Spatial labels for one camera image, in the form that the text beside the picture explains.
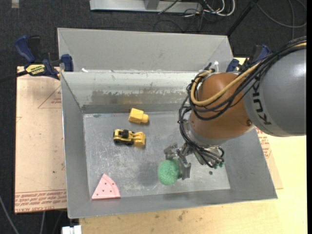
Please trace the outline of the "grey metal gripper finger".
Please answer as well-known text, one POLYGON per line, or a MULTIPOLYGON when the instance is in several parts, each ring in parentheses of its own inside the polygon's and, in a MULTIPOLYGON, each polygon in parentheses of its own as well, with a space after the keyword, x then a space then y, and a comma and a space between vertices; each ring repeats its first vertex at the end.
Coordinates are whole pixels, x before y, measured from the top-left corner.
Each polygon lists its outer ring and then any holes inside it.
POLYGON ((165 148, 163 151, 165 159, 173 159, 177 157, 177 149, 178 149, 177 143, 173 143, 169 145, 167 148, 165 148))
POLYGON ((179 178, 182 180, 190 178, 191 163, 189 163, 184 156, 179 156, 177 160, 179 167, 179 178))

